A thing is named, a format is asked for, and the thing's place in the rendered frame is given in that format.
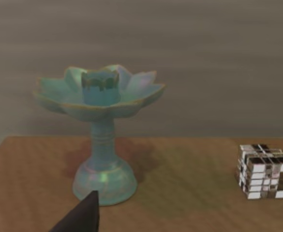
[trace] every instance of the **iridescent glaze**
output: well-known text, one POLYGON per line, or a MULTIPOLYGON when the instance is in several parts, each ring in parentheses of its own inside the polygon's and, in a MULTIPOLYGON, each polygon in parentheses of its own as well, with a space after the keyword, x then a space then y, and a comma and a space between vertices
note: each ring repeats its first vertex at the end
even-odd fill
POLYGON ((70 67, 63 79, 39 79, 34 96, 43 108, 91 122, 91 156, 73 183, 78 199, 98 190, 100 205, 113 205, 135 193, 134 173, 115 153, 114 119, 132 117, 161 97, 165 85, 154 84, 155 77, 156 72, 131 74, 110 65, 97 71, 70 67))

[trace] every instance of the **gray wall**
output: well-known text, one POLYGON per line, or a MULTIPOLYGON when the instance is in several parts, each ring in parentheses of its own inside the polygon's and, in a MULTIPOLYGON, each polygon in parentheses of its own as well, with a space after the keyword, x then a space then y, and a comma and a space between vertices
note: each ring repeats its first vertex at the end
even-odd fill
POLYGON ((112 63, 168 84, 119 136, 283 136, 283 0, 0 0, 0 141, 88 134, 30 92, 112 63))

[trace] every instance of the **table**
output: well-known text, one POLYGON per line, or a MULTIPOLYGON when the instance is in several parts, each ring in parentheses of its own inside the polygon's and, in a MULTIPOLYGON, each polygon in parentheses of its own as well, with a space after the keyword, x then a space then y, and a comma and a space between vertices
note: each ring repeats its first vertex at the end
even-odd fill
MULTIPOLYGON (((283 232, 283 200, 246 200, 233 172, 239 144, 283 139, 117 138, 139 187, 101 207, 100 232, 283 232)), ((45 232, 78 200, 84 137, 8 137, 0 145, 0 232, 45 232)))

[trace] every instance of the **dark pointed object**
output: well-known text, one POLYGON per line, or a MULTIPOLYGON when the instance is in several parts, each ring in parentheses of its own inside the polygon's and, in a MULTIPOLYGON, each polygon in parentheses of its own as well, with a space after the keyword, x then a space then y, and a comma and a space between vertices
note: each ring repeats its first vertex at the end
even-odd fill
POLYGON ((49 232, 98 232, 98 191, 92 191, 49 232))

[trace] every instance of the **petal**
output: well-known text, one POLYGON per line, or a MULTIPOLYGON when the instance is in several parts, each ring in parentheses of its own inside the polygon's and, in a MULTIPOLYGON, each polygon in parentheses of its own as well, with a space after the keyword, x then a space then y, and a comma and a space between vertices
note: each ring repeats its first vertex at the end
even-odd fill
POLYGON ((114 118, 132 117, 142 108, 142 102, 120 103, 111 106, 111 115, 114 118))
POLYGON ((61 104, 61 108, 68 114, 82 122, 99 120, 108 113, 107 107, 90 106, 85 104, 61 104))
POLYGON ((139 94, 147 86, 151 85, 155 81, 155 78, 156 71, 137 73, 132 76, 125 91, 131 94, 139 94))
POLYGON ((162 96, 165 89, 166 85, 164 84, 153 84, 148 86, 142 93, 142 107, 145 107, 157 101, 162 96))
POLYGON ((57 97, 59 97, 59 95, 62 96, 68 92, 71 92, 67 83, 63 79, 39 78, 38 85, 41 89, 41 92, 56 93, 57 97))
POLYGON ((133 74, 119 64, 109 65, 106 68, 111 70, 111 71, 114 71, 114 70, 118 71, 118 73, 119 73, 119 89, 120 90, 126 89, 126 87, 129 83, 131 77, 133 76, 133 74))
POLYGON ((81 90, 81 73, 87 72, 85 69, 69 67, 66 69, 64 79, 70 89, 74 92, 81 90))
POLYGON ((57 102, 55 98, 53 96, 50 96, 49 94, 38 93, 38 92, 33 93, 35 100, 38 102, 38 104, 41 107, 55 113, 64 114, 65 111, 63 111, 62 108, 60 107, 60 103, 57 102))

